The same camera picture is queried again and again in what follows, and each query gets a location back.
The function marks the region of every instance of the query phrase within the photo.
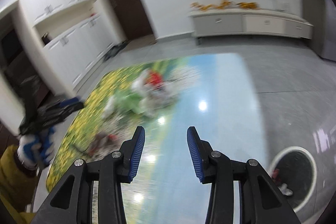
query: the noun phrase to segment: gray drawer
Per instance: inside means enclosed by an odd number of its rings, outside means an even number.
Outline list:
[[[221,35],[228,33],[241,33],[241,15],[211,15],[193,17],[196,35]]]
[[[286,20],[286,34],[292,37],[311,39],[312,26],[297,21]]]

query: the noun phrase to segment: tv stand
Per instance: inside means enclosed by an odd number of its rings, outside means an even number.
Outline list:
[[[193,37],[256,34],[311,39],[313,25],[299,16],[275,10],[229,8],[193,11]]]

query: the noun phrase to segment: person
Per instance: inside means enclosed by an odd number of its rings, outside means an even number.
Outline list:
[[[43,134],[21,136],[19,146],[9,146],[0,158],[0,219],[4,223],[29,224],[34,213],[25,212],[31,203],[38,178],[33,150],[38,149],[45,167],[54,157],[54,129]]]

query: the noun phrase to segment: glove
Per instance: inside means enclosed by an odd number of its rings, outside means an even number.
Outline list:
[[[37,150],[40,159],[45,167],[49,166],[54,158],[53,134],[54,129],[51,127],[39,134],[28,134],[20,138],[17,157],[22,165],[28,170],[37,168],[37,159],[33,150]]]

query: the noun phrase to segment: cabinet shelf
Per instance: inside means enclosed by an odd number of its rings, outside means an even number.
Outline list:
[[[74,1],[72,3],[69,3],[67,5],[61,6],[58,9],[54,9],[51,13],[46,14],[40,18],[38,18],[37,20],[35,20],[34,22],[34,27],[37,27],[38,24],[40,24],[41,22],[44,22],[45,20],[51,20],[54,17],[60,16],[64,13],[67,13],[69,10],[77,8],[80,5],[85,5],[87,3],[90,2],[95,2],[96,0],[78,0],[78,1]]]

